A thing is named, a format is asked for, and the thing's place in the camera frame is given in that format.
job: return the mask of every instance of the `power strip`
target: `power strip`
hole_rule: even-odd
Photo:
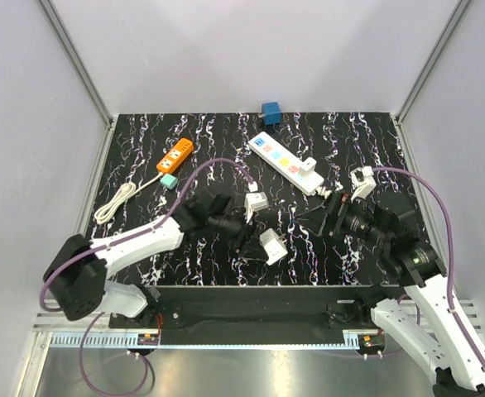
[[[187,156],[193,153],[193,142],[182,138],[173,148],[160,160],[156,168],[164,174],[172,174],[182,164]]]
[[[301,161],[266,132],[261,132],[248,144],[256,154],[304,194],[315,194],[316,189],[324,182],[324,178],[314,171],[316,161],[313,158]]]

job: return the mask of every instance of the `white cable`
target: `white cable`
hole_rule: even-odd
[[[121,207],[121,204],[129,200],[134,194],[141,192],[144,188],[146,188],[150,184],[154,184],[162,176],[163,176],[163,172],[158,173],[156,177],[149,180],[146,184],[144,184],[139,189],[136,189],[136,185],[133,182],[127,182],[125,184],[122,184],[119,190],[112,197],[112,199],[95,212],[94,214],[95,222],[98,225],[103,225],[104,223],[110,221],[110,219],[113,218],[113,215],[116,213],[118,208]]]
[[[333,193],[333,190],[327,189],[323,186],[319,186],[318,188],[316,188],[316,194],[323,197],[324,199],[328,199],[331,193]]]

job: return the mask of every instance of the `white wall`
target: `white wall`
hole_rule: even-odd
[[[457,0],[54,0],[110,112],[399,110]]]
[[[0,396],[71,233],[103,124],[35,1],[0,0]]]
[[[468,10],[405,133],[421,175],[449,207],[458,291],[473,300],[485,335],[485,0]]]

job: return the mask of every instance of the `tabletop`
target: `tabletop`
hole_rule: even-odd
[[[372,245],[351,236],[317,237],[298,222],[296,217],[322,199],[303,195],[250,150],[248,141],[261,131],[301,159],[316,159],[324,186],[335,191],[352,191],[348,173],[359,166],[406,167],[389,113],[284,113],[274,127],[263,126],[257,113],[120,115],[94,200],[89,237],[112,236],[165,214],[193,170],[206,160],[224,157],[243,165],[267,194],[270,207],[257,215],[256,234],[271,227],[284,235],[288,255],[267,265],[257,254],[261,249],[258,238],[238,254],[229,238],[203,231],[174,251],[129,266],[115,280],[144,285],[393,284],[378,265],[378,252]],[[132,181],[141,186],[155,177],[158,161],[182,137],[192,140],[194,153],[175,173],[180,181],[177,188],[149,186],[125,203],[111,222],[98,226],[94,210],[107,203],[121,184]],[[380,173],[376,181],[377,189],[368,202],[374,203],[377,192],[404,194],[416,208],[417,232],[426,238],[411,182],[388,173]],[[233,210],[244,205],[247,182],[231,165],[206,169],[191,185],[188,197],[204,186],[231,195]]]

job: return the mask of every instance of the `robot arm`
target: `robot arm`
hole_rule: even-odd
[[[371,168],[354,170],[351,176],[357,188],[353,197],[366,198],[375,187]],[[430,244],[411,232],[416,225],[413,207],[402,196],[386,193],[379,195],[371,213],[348,194],[335,193],[324,211],[319,232],[332,237],[347,233],[374,243],[382,266],[420,308],[437,340],[411,321],[380,286],[360,293],[349,316],[374,323],[392,336],[428,376],[436,396],[485,396],[485,368],[468,340],[484,358],[485,346],[455,294],[454,310],[449,308],[444,264]]]
[[[155,226],[164,216],[111,237],[89,241],[80,235],[72,236],[51,263],[44,280],[79,253],[107,247],[60,273],[51,283],[50,291],[70,321],[98,311],[122,314],[133,318],[139,326],[145,325],[156,313],[156,289],[123,285],[107,279],[141,259],[178,248],[186,237],[202,228],[236,239],[239,250],[256,229],[255,213],[267,208],[268,202],[264,193],[250,193],[245,200],[245,214],[226,215],[224,212],[230,200],[229,196],[204,189],[182,203],[159,227]],[[278,256],[268,246],[264,248],[274,261],[286,254],[285,251]]]

